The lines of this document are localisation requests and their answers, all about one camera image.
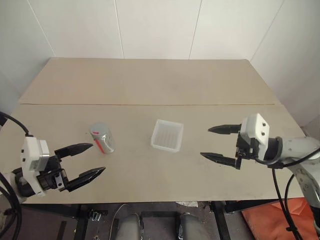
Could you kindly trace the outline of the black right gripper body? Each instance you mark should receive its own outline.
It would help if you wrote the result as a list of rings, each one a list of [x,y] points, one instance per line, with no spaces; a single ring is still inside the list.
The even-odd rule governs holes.
[[[258,159],[259,142],[255,138],[249,138],[247,135],[242,136],[239,132],[236,141],[236,158]]]

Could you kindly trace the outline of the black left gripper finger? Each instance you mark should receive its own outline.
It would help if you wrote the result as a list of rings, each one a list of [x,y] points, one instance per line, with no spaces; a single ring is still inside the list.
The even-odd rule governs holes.
[[[78,188],[81,188],[89,184],[94,179],[96,179],[99,175],[101,175],[105,169],[106,167],[97,167],[81,173],[77,178],[67,183],[66,190],[69,192],[72,192]]]
[[[56,158],[60,161],[62,158],[65,157],[72,157],[78,154],[83,153],[84,151],[91,148],[93,144],[91,143],[77,143],[73,145],[69,145],[54,151]]]

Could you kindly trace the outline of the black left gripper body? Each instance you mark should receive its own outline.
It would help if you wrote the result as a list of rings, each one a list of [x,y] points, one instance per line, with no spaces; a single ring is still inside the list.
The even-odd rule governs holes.
[[[61,166],[61,160],[56,155],[49,157],[44,170],[36,177],[43,190],[58,189],[63,191],[67,185],[68,177]]]

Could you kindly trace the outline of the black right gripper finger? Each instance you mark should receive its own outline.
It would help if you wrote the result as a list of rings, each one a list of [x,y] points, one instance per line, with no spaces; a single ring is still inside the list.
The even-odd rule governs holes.
[[[241,130],[241,126],[241,124],[223,124],[213,126],[208,131],[219,135],[237,134]]]
[[[212,152],[201,152],[200,155],[217,164],[233,167],[237,170],[241,169],[241,164],[242,164],[241,158],[235,159],[231,157],[225,157],[222,154],[212,153]]]

